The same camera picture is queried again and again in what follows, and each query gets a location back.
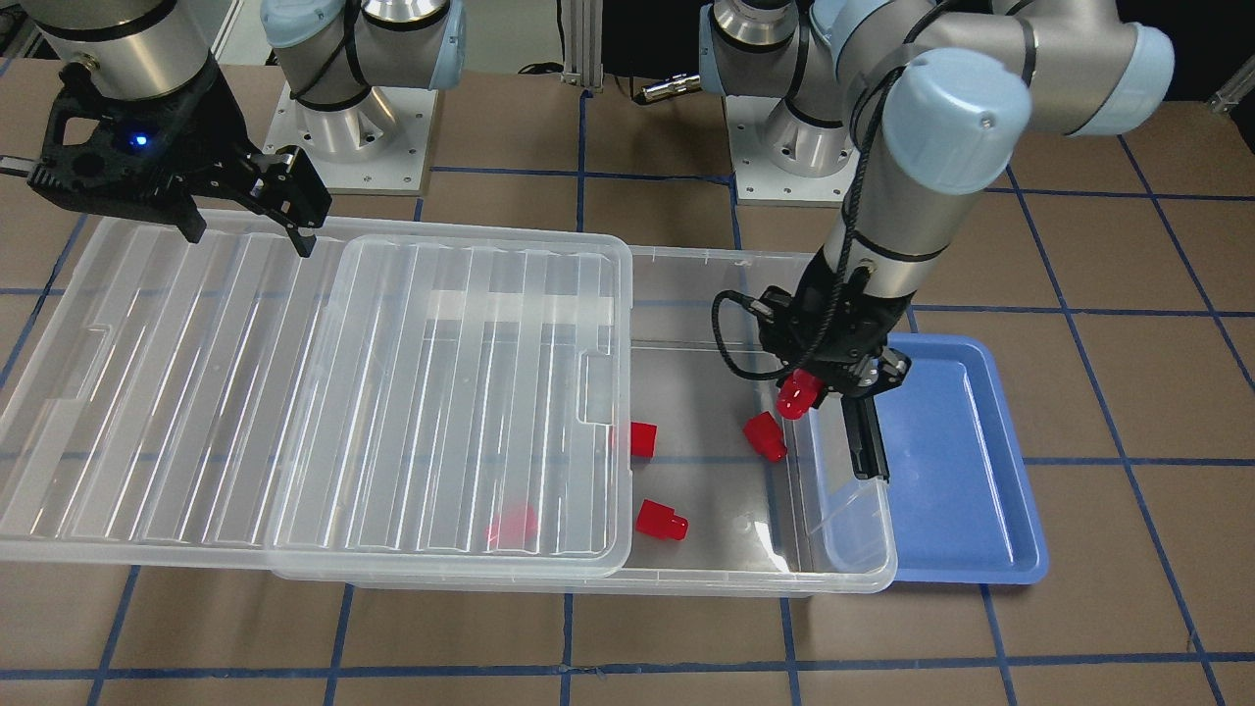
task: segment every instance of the transparent plastic bin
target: transparent plastic bin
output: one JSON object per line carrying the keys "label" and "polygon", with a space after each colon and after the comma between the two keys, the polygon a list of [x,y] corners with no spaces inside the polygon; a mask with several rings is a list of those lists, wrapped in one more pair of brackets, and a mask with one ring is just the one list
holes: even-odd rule
{"label": "transparent plastic bin", "polygon": [[[301,260],[264,218],[207,219],[195,246],[117,219],[93,236],[0,416],[0,558],[467,591],[892,581],[885,484],[817,466],[840,415],[758,461],[740,425],[774,389],[710,339],[715,291],[793,282],[807,256],[329,218]],[[773,364],[742,312],[724,329]],[[659,425],[634,474],[629,420]],[[645,498],[688,539],[631,533]]]}

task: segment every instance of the brown floor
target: brown floor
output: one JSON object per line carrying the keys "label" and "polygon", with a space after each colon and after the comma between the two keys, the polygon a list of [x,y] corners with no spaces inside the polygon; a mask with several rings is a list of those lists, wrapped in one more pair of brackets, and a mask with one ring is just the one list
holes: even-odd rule
{"label": "brown floor", "polygon": [[[227,73],[260,135],[281,74]],[[38,150],[54,76],[0,76],[0,153]],[[422,218],[813,250],[831,209],[614,176],[725,177],[720,109],[639,108],[611,85],[584,102],[581,154],[576,89],[468,75],[443,97],[434,163],[548,173],[437,171]],[[0,703],[1255,703],[1255,155],[1227,119],[1170,104],[1123,143],[1028,135],[1012,173],[915,319],[994,351],[1052,554],[1040,584],[565,599],[3,564]],[[0,179],[0,404],[93,223]]]}

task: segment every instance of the red plastic block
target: red plastic block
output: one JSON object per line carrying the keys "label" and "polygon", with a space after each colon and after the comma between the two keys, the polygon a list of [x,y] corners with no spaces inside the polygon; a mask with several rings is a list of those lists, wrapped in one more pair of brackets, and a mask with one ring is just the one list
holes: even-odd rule
{"label": "red plastic block", "polygon": [[745,439],[749,440],[754,451],[768,461],[774,464],[788,455],[788,448],[784,446],[784,430],[776,424],[776,418],[771,413],[763,413],[749,420],[740,431],[745,434]]}
{"label": "red plastic block", "polygon": [[781,386],[781,395],[776,399],[776,411],[786,420],[801,420],[814,405],[821,390],[823,381],[798,369]]}
{"label": "red plastic block", "polygon": [[636,532],[658,539],[684,539],[689,534],[689,522],[675,514],[675,510],[646,500],[636,515]]}
{"label": "red plastic block", "polygon": [[658,426],[645,423],[631,424],[631,455],[641,459],[654,458],[654,445],[658,441]]}
{"label": "red plastic block", "polygon": [[488,548],[525,549],[538,534],[540,524],[531,505],[503,510],[488,524]]}

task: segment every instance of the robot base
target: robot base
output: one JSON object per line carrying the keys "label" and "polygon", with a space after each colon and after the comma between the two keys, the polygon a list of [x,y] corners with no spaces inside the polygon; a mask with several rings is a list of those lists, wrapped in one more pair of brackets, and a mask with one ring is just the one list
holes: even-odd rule
{"label": "robot base", "polygon": [[724,100],[737,201],[759,206],[840,206],[853,179],[857,153],[837,173],[826,177],[802,177],[777,167],[767,153],[771,145],[759,137],[777,103],[779,98],[749,95],[729,95]]}
{"label": "robot base", "polygon": [[[427,152],[432,135],[438,92],[420,88],[376,88],[387,98],[400,128],[379,155],[364,162],[330,162],[312,150],[306,153],[331,193],[376,193],[417,196],[423,189]],[[297,125],[296,102],[285,83],[275,117],[266,132],[267,152],[284,144],[304,144]]]}

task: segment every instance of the light blue joint cap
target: light blue joint cap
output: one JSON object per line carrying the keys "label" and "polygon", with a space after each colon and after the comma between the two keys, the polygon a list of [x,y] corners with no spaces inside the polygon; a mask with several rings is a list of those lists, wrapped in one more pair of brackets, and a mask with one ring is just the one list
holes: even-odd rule
{"label": "light blue joint cap", "polygon": [[261,26],[275,49],[296,46],[323,31],[344,9],[344,0],[262,0]]}
{"label": "light blue joint cap", "polygon": [[1137,28],[1137,43],[1124,75],[1119,76],[1119,83],[1102,108],[1073,135],[1128,132],[1142,124],[1163,102],[1172,83],[1172,41],[1152,26],[1137,23],[1133,26]]}
{"label": "light blue joint cap", "polygon": [[890,0],[850,0],[841,6],[837,19],[832,21],[828,31],[828,49],[832,50],[832,64],[841,60],[841,50],[845,49],[850,35],[858,29],[872,13],[889,5]]}
{"label": "light blue joint cap", "polygon": [[432,70],[433,90],[448,90],[462,82],[462,66],[467,63],[467,10],[462,0],[449,1],[449,18],[444,23],[441,53]]}
{"label": "light blue joint cap", "polygon": [[846,3],[848,0],[814,0],[814,5],[811,5],[811,25],[828,46],[832,45],[832,25]]}
{"label": "light blue joint cap", "polygon": [[710,8],[713,5],[702,5],[698,15],[698,75],[702,76],[702,90],[715,95],[727,95],[723,92],[723,80],[719,79],[719,60],[714,54]]}
{"label": "light blue joint cap", "polygon": [[885,102],[899,166],[941,193],[974,193],[1007,168],[1033,113],[1024,82],[970,49],[932,49],[906,65]]}

